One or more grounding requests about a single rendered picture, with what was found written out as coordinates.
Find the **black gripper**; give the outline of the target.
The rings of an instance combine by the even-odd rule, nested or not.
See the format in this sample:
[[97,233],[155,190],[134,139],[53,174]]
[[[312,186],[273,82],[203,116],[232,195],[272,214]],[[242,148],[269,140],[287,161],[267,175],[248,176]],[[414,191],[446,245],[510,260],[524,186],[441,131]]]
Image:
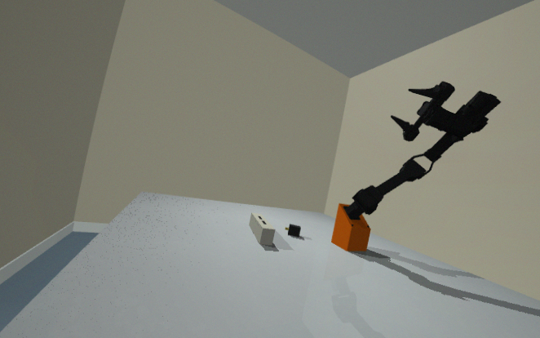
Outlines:
[[415,94],[433,98],[433,101],[428,105],[427,109],[420,115],[416,123],[410,124],[396,116],[391,115],[391,118],[397,122],[403,130],[403,139],[406,141],[414,141],[414,138],[420,133],[419,127],[422,124],[431,126],[439,131],[446,131],[451,127],[457,117],[456,113],[451,113],[448,110],[438,108],[437,105],[442,101],[447,101],[454,93],[454,87],[447,82],[441,82],[431,89],[409,89]]

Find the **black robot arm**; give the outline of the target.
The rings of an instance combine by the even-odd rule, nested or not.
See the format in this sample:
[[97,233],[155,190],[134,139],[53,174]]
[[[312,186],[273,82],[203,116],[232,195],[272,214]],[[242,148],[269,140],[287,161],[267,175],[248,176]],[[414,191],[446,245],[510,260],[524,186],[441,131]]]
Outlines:
[[[365,213],[370,215],[374,212],[383,199],[383,195],[391,192],[404,182],[414,182],[420,180],[432,170],[434,162],[441,158],[441,155],[449,149],[455,142],[463,141],[463,138],[470,133],[481,131],[487,125],[486,114],[493,110],[499,103],[502,103],[496,96],[485,92],[477,92],[467,104],[458,109],[457,117],[444,136],[442,136],[434,146],[424,154],[417,154],[406,161],[399,173],[385,181],[381,185],[374,187],[371,185],[367,189],[361,189],[353,196],[355,201],[349,207],[343,207],[351,220],[360,220],[360,215]],[[414,158],[426,156],[432,161],[428,171],[420,166]],[[426,173],[425,173],[426,172]]]

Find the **black two-prong charger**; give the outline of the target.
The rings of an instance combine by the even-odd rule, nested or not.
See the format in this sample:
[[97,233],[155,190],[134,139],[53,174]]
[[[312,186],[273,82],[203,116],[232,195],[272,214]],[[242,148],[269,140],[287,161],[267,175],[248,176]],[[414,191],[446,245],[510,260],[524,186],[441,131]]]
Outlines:
[[288,231],[288,235],[293,236],[293,237],[294,237],[294,236],[299,237],[301,227],[300,227],[300,226],[297,226],[297,225],[291,225],[291,224],[290,224],[290,227],[289,227],[289,228],[285,228],[285,230],[289,230],[289,231]]

